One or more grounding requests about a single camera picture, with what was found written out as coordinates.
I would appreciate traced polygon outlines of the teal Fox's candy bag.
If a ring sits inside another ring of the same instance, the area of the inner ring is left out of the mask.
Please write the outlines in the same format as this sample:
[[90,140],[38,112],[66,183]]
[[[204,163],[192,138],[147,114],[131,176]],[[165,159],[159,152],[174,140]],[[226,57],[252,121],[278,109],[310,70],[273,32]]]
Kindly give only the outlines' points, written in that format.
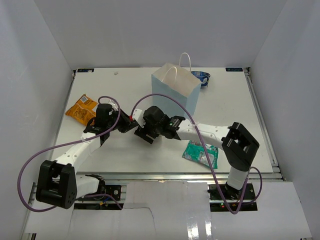
[[[219,149],[216,146],[206,144],[209,161],[213,169],[218,168]],[[190,140],[182,154],[182,158],[198,163],[200,165],[210,167],[205,150],[200,142]]]

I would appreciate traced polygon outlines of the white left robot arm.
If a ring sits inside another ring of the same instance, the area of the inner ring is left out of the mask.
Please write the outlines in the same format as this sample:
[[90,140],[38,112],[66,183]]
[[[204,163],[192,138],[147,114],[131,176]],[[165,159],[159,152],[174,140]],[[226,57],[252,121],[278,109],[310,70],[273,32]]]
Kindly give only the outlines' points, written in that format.
[[100,103],[78,143],[54,160],[45,160],[39,169],[35,198],[38,202],[69,209],[78,198],[99,200],[106,195],[101,176],[78,176],[80,166],[109,138],[110,132],[126,133],[138,123],[120,108]]

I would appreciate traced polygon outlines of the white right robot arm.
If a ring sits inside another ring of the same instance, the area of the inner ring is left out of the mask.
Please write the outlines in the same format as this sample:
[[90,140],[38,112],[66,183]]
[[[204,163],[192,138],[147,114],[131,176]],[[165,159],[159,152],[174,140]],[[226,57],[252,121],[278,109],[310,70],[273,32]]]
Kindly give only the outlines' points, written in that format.
[[233,200],[243,195],[243,185],[260,144],[241,123],[234,122],[231,126],[192,123],[182,116],[168,117],[157,106],[145,111],[135,109],[131,118],[138,123],[134,134],[150,144],[163,136],[179,141],[204,142],[223,150],[230,164],[226,195]]

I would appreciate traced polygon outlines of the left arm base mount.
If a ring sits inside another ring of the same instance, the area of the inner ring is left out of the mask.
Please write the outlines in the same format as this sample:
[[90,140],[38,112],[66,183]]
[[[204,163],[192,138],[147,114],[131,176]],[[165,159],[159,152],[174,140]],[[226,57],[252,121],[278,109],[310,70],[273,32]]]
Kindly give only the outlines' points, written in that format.
[[121,210],[126,187],[122,185],[106,185],[103,195],[78,198],[74,204],[75,210]]

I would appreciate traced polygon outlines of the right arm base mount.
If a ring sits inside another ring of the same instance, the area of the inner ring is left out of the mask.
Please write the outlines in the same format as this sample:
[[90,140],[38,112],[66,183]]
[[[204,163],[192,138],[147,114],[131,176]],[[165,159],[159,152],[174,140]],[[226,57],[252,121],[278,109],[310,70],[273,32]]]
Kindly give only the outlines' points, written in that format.
[[[241,191],[230,193],[226,190],[225,184],[221,184],[220,187],[231,210],[236,211],[240,203]],[[209,184],[207,192],[209,195],[210,211],[212,213],[229,212],[215,184]],[[254,201],[255,197],[256,197],[256,193],[255,193],[253,184],[248,183],[246,185],[243,201],[239,211],[240,212],[256,212],[258,210],[258,206],[256,201]]]

